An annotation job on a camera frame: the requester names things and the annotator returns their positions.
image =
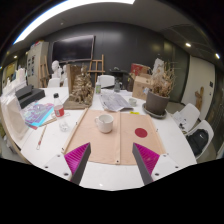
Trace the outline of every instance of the pink triangle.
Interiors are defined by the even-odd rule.
[[[146,169],[151,175],[154,167],[156,166],[157,161],[159,160],[160,155],[142,145],[138,145],[136,143],[134,144],[137,147],[140,156],[142,157]]]
[[[72,172],[72,175],[75,173],[80,162],[82,161],[82,157],[83,157],[88,145],[89,145],[89,143],[82,145],[65,155],[65,160]]]

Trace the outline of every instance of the dark gray wall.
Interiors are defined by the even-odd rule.
[[[153,67],[157,54],[163,54],[164,39],[151,30],[123,23],[82,24],[45,37],[45,41],[50,43],[48,52],[50,73],[53,72],[51,69],[53,42],[83,35],[95,35],[93,59],[101,59],[104,54],[106,74],[109,74],[109,69],[114,67],[130,72],[132,63]]]
[[[170,93],[170,101],[181,102],[186,87],[190,55],[177,45],[168,40],[164,40],[163,60],[175,62],[175,86]]]
[[[170,100],[181,102],[188,75],[189,54],[164,39],[161,34],[139,26],[100,22],[77,25],[52,33],[44,38],[49,42],[48,68],[50,74],[53,73],[51,69],[53,42],[83,35],[95,35],[93,59],[101,59],[104,54],[105,74],[110,74],[109,69],[114,67],[130,72],[132,63],[147,65],[153,69],[158,54],[164,60],[169,59],[170,61],[173,61],[174,55],[173,59],[178,62],[177,67],[181,69],[175,71],[176,85],[171,92]],[[82,62],[70,64],[81,65]]]

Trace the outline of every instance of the bag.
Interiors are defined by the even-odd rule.
[[[203,148],[208,143],[208,132],[204,129],[198,129],[192,135],[187,136],[187,141],[195,156],[201,154]]]

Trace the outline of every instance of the ceiling light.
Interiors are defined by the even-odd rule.
[[[58,4],[54,6],[53,8],[49,9],[45,13],[43,13],[41,16],[39,16],[36,20],[34,20],[16,39],[14,42],[17,43],[19,41],[24,40],[32,31],[34,31],[38,26],[40,26],[42,23],[46,22],[48,19],[58,15],[59,13],[62,13],[66,10],[82,6],[82,5],[88,5],[93,3],[125,3],[125,4],[133,4],[135,0],[68,0],[65,2],[62,2],[61,4]]]

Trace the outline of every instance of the figurine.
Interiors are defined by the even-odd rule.
[[[87,74],[87,66],[82,64],[81,74],[75,76],[72,93],[69,95],[69,101],[78,102],[79,104],[90,105],[94,90],[90,74]]]
[[[66,65],[63,66],[63,75],[61,76],[61,82],[64,82],[64,80],[67,78],[67,71],[66,71]]]
[[[59,66],[58,61],[54,61],[52,63],[52,70],[54,72],[54,74],[52,74],[52,79],[53,78],[60,78],[61,79],[62,68]]]

